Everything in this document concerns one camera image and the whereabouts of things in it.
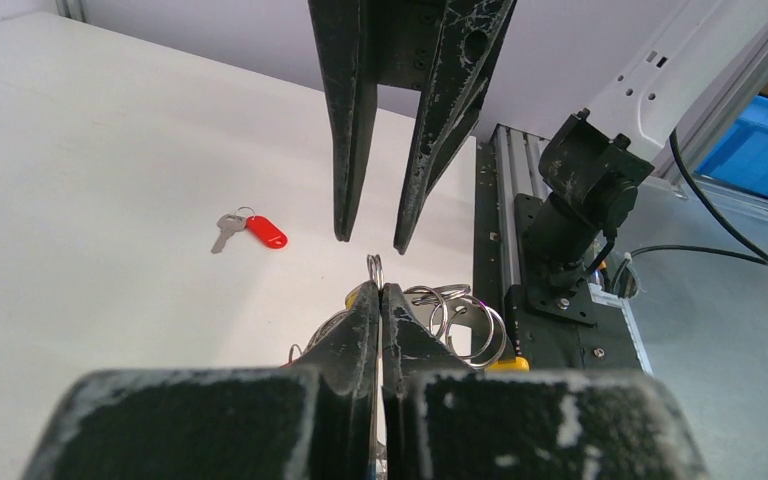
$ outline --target red key tag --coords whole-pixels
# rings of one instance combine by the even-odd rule
[[[255,237],[259,238],[269,248],[284,248],[287,246],[287,236],[278,230],[266,217],[252,215],[246,219],[246,227]]]

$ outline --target screw hole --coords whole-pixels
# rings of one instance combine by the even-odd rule
[[[487,49],[487,34],[481,30],[473,30],[464,39],[464,57],[469,63],[475,63]]]

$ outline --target white table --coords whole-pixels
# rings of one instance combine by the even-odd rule
[[[322,93],[50,14],[0,23],[0,479],[64,391],[119,367],[276,365],[380,253],[414,284],[472,278],[474,150],[391,243],[413,120],[379,111],[351,243],[332,231]],[[218,218],[253,207],[269,250]]]

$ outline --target key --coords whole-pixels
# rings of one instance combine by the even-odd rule
[[[223,215],[222,218],[216,222],[216,226],[219,227],[219,238],[216,239],[216,243],[213,244],[213,248],[210,249],[211,253],[219,253],[225,248],[225,242],[231,238],[237,232],[242,232],[246,229],[246,219],[238,217],[236,215]]]

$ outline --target bunch of key rings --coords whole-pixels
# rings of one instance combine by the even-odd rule
[[[374,282],[375,285],[378,287],[378,290],[381,290],[384,288],[384,269],[381,266],[381,257],[379,255],[367,255],[366,257],[366,266],[369,270],[369,280]],[[351,305],[354,303],[355,297],[357,296],[357,292],[360,289],[360,286],[356,287],[354,290],[349,292],[349,294],[346,296],[345,304],[346,304],[346,310],[341,310],[334,315],[331,316],[328,320],[325,321],[322,325],[319,326],[319,328],[314,332],[313,336],[310,338],[310,341],[308,342],[307,346],[304,348],[304,350],[301,349],[297,344],[293,344],[292,347],[290,347],[290,353],[289,353],[289,361],[292,362],[294,360],[294,353],[298,351],[298,354],[301,355],[308,350],[310,350],[311,347],[316,345],[322,338],[324,338],[328,332],[331,331],[332,328],[334,328],[335,325],[340,323],[344,318],[346,318],[346,315],[348,315],[348,308],[351,307]],[[490,365],[493,365],[496,363],[499,358],[502,356],[502,353],[505,350],[505,339],[507,337],[507,334],[505,332],[505,322],[502,320],[502,317],[499,315],[496,310],[488,307],[484,304],[481,300],[475,298],[470,294],[471,290],[469,285],[466,284],[455,284],[455,285],[445,285],[442,287],[426,287],[423,285],[418,285],[415,287],[408,288],[403,293],[406,296],[411,297],[410,303],[415,307],[420,306],[426,306],[430,305],[432,306],[431,313],[429,314],[427,321],[422,322],[420,320],[420,324],[424,326],[428,332],[434,336],[437,340],[441,340],[444,342],[446,347],[449,349],[452,354],[456,355],[458,358],[465,360],[467,362],[470,362],[470,366],[476,369],[484,369],[489,367]],[[454,308],[450,308],[452,303],[457,302],[458,305],[454,306]],[[459,315],[464,315],[469,311],[469,308],[478,308],[480,309],[484,315],[487,318],[487,324],[488,324],[488,333],[487,333],[487,340],[485,340],[484,344],[479,348],[476,352],[468,354],[468,355],[459,355],[456,351],[454,346],[452,345],[452,338],[450,335],[452,325],[455,324],[454,320]],[[434,330],[434,320],[437,317],[437,313],[441,312],[442,319],[437,326],[436,330]],[[490,348],[490,345],[493,343],[493,338],[496,332],[500,332],[501,335],[499,335],[499,338],[501,341],[499,341],[499,346],[496,349],[496,351],[493,353],[492,356],[490,356],[487,360],[482,362],[473,363],[472,361],[485,355],[485,353]]]

